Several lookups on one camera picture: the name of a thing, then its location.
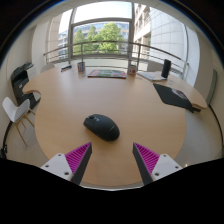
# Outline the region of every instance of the white wall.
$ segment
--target white wall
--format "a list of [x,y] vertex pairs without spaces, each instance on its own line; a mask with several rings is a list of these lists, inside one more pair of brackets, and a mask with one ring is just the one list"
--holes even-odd
[[[184,45],[186,43],[184,42],[185,30],[183,29],[183,24],[174,17],[160,10],[157,10],[155,8],[150,9],[151,46],[167,51],[185,60],[186,52],[184,51]],[[153,49],[150,49],[150,55],[161,59],[168,59],[172,63],[182,67],[184,65],[184,63],[180,60]],[[157,61],[163,64],[163,60],[155,59],[152,57],[150,57],[150,60]]]
[[222,133],[224,134],[224,71],[214,50],[212,50],[212,61],[213,68],[217,71],[217,81],[210,105],[219,120]]
[[201,93],[204,99],[207,98],[213,76],[213,63],[211,46],[209,46],[203,39],[202,35],[197,32],[199,48],[200,48],[200,60],[197,78],[194,87]]
[[36,67],[36,73],[40,73],[40,69],[46,65],[46,60],[43,54],[46,52],[46,34],[48,29],[48,23],[37,25],[34,29],[32,38],[32,63]]
[[[9,50],[9,53],[7,54],[2,64],[0,70],[1,105],[6,96],[11,98],[12,101],[15,103],[15,105],[17,105],[11,85],[11,74],[17,67],[22,66],[27,61],[31,61],[30,46],[32,35],[33,35],[33,29],[23,32]],[[4,134],[7,125],[10,121],[2,106],[0,106],[0,117],[1,117],[0,144],[2,146]]]
[[191,86],[194,86],[199,69],[200,49],[197,33],[187,27],[188,36],[188,59],[186,73],[184,75],[185,81]]

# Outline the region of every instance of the tree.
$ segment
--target tree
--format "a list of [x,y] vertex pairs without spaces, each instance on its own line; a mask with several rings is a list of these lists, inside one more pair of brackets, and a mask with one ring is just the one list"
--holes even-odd
[[[96,27],[91,25],[90,26],[90,29],[89,29],[89,32],[87,34],[87,42],[90,42],[90,41],[95,41],[96,40]],[[97,50],[97,45],[96,44],[85,44],[84,45],[84,51],[86,54],[90,54],[90,53],[93,53],[92,51],[95,51]]]
[[[120,34],[121,29],[114,23],[108,23],[104,25],[104,28],[100,30],[98,35],[96,36],[96,40],[98,41],[123,41],[123,36]],[[118,53],[117,43],[101,43],[99,45],[99,50],[102,53]]]
[[[78,29],[74,37],[74,44],[83,43],[83,42],[85,42],[85,39],[84,39],[82,30]],[[73,48],[73,51],[74,51],[74,54],[81,54],[81,45],[75,45]]]

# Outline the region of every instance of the chair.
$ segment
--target chair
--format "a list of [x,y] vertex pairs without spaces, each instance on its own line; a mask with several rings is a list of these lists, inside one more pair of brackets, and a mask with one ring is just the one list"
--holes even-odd
[[23,137],[19,131],[18,125],[19,125],[20,121],[22,122],[22,118],[25,118],[34,127],[34,124],[26,116],[26,113],[28,111],[30,111],[31,113],[33,113],[35,115],[35,113],[30,109],[30,100],[26,99],[19,107],[16,107],[14,105],[14,103],[11,101],[11,99],[6,97],[2,103],[2,106],[5,110],[5,112],[7,113],[9,119],[11,120],[11,122],[16,123],[16,128],[19,132],[19,135],[22,138],[25,145],[27,146],[25,140],[23,139]]
[[148,62],[147,72],[162,71],[162,69],[163,69],[162,64],[155,61]]
[[51,69],[51,68],[55,68],[54,64],[53,63],[48,63],[41,68],[40,73],[45,72],[45,71],[47,71],[48,69]]

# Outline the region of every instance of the chair leg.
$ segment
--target chair leg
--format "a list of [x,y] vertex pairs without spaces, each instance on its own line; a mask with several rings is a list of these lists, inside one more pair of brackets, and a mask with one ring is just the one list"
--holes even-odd
[[29,111],[30,111],[32,114],[36,115],[31,109],[29,109]]
[[[21,122],[22,122],[22,120],[20,120]],[[22,124],[23,124],[23,126],[24,126],[24,128],[26,128],[26,126],[24,125],[24,123],[22,122]]]
[[26,115],[24,115],[24,118],[26,118],[30,122],[30,124],[34,127],[34,124],[30,121],[30,119]]
[[18,124],[19,124],[19,123],[16,124],[17,131],[19,132],[20,137],[22,138],[23,142],[24,142],[25,145],[27,146],[27,144],[26,144],[26,142],[25,142],[23,136],[21,135],[21,133],[20,133],[20,131],[19,131]]

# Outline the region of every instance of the white chair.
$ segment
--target white chair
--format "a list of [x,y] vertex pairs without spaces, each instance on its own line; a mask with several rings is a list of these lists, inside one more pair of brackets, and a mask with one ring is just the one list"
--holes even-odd
[[18,125],[19,125],[20,121],[22,122],[21,119],[22,119],[22,118],[25,118],[25,119],[27,119],[27,120],[30,122],[30,124],[34,127],[34,124],[33,124],[33,123],[30,121],[30,119],[26,116],[26,113],[27,113],[28,111],[30,111],[31,113],[33,113],[33,114],[35,115],[35,113],[30,109],[30,100],[27,99],[27,100],[25,100],[19,107],[16,107],[16,106],[14,105],[14,103],[11,101],[11,99],[9,99],[8,97],[6,97],[6,98],[4,99],[4,101],[3,101],[3,103],[2,103],[2,106],[3,106],[4,110],[5,110],[5,112],[7,113],[9,119],[10,119],[13,123],[17,123],[17,124],[16,124],[16,128],[17,128],[17,130],[18,130],[18,132],[19,132],[19,135],[20,135],[20,137],[22,138],[22,140],[23,140],[23,142],[25,143],[25,145],[27,146],[25,140],[23,139],[23,137],[22,137],[22,135],[21,135],[21,133],[20,133],[20,131],[19,131]]
[[48,69],[51,69],[51,68],[55,68],[54,64],[53,63],[48,63],[47,65],[44,65],[41,68],[40,73],[45,72],[45,71],[47,71]]

